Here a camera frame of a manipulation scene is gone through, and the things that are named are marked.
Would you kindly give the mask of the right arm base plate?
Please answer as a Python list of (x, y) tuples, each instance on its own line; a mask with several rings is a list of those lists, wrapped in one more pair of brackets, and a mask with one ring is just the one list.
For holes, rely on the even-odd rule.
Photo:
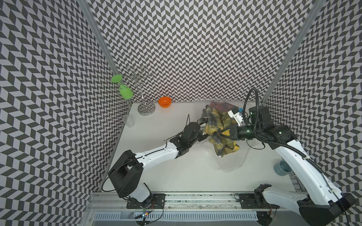
[(240, 202), (242, 209), (279, 209), (280, 206), (269, 204), (259, 194), (241, 193), (235, 194), (234, 198)]

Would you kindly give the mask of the yellow plaid shirt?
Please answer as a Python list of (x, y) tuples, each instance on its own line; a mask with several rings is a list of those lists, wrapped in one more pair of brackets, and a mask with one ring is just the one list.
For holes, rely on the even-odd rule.
[(203, 132), (209, 135), (209, 142), (214, 145), (216, 155), (223, 157), (237, 152), (240, 146), (236, 141), (229, 139), (230, 132), (222, 132), (227, 127), (237, 124), (236, 121), (231, 119), (228, 113), (222, 114), (215, 109), (210, 109), (209, 105), (206, 105), (204, 110), (206, 113), (206, 126)]

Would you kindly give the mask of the red black plaid shirt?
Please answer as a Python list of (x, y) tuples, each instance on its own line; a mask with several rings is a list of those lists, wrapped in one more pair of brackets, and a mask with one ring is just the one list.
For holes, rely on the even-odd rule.
[(232, 105), (230, 103), (227, 103), (227, 102), (216, 102), (216, 101), (212, 101), (210, 104), (210, 109), (215, 109), (216, 111), (218, 111), (219, 113), (227, 113), (229, 112), (230, 110), (232, 111), (236, 111), (238, 112), (239, 111), (239, 107), (235, 106), (235, 105)]

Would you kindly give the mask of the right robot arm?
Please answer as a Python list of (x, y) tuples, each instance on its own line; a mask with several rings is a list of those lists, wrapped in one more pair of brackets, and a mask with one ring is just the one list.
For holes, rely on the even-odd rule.
[(252, 207), (283, 207), (299, 214), (310, 226), (326, 226), (356, 204), (351, 193), (343, 193), (325, 177), (288, 126), (273, 124), (267, 107), (250, 108), (248, 120), (244, 120), (237, 110), (229, 111), (228, 115), (237, 122), (227, 128), (230, 139), (248, 141), (256, 138), (267, 143), (306, 189), (305, 193), (287, 192), (261, 184), (254, 190)]

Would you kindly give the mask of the clear plastic vacuum bag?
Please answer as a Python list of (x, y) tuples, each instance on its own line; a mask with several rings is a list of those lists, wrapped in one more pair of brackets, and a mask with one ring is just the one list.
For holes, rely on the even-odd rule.
[(198, 124), (207, 140), (214, 147), (216, 158), (215, 161), (220, 169), (225, 173), (230, 173), (239, 169), (245, 162), (249, 150), (246, 141), (236, 141), (229, 138), (229, 126), (238, 125), (237, 121), (229, 116), (229, 111), (238, 111), (236, 105), (212, 101), (203, 109), (203, 113)]

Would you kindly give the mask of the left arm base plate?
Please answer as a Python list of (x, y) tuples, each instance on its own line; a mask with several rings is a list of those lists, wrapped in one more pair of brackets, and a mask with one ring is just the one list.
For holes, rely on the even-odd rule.
[(127, 209), (163, 209), (165, 206), (166, 194), (156, 193), (152, 194), (143, 202), (138, 202), (135, 198), (128, 198)]

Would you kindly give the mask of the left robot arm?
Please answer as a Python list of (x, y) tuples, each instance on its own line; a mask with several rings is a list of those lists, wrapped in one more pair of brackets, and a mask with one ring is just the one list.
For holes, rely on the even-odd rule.
[(139, 153), (125, 151), (110, 168), (107, 179), (120, 198), (130, 197), (140, 203), (147, 203), (153, 194), (146, 184), (140, 183), (142, 173), (185, 155), (196, 142), (207, 137), (198, 123), (190, 122), (180, 133), (167, 139), (161, 147)]

